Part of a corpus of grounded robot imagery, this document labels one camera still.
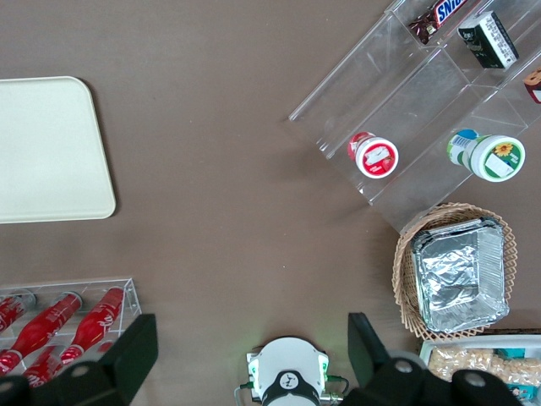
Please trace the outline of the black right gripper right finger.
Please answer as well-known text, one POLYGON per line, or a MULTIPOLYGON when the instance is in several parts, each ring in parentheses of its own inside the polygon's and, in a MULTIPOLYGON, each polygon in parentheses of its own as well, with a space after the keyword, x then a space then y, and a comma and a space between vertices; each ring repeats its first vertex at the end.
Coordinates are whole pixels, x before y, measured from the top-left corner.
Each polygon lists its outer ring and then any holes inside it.
POLYGON ((347 351, 358 387, 346 405, 453 405, 451 385, 404 356, 391 357, 364 313, 347 318, 347 351))

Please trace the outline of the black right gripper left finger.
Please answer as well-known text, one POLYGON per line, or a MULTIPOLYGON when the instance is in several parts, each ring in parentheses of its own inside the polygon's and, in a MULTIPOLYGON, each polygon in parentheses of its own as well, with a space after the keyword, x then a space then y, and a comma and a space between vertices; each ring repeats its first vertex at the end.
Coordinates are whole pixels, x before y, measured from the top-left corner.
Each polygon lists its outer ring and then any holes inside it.
POLYGON ((130 405, 158 358, 156 316, 139 315, 98 359, 30 391, 32 405, 130 405))

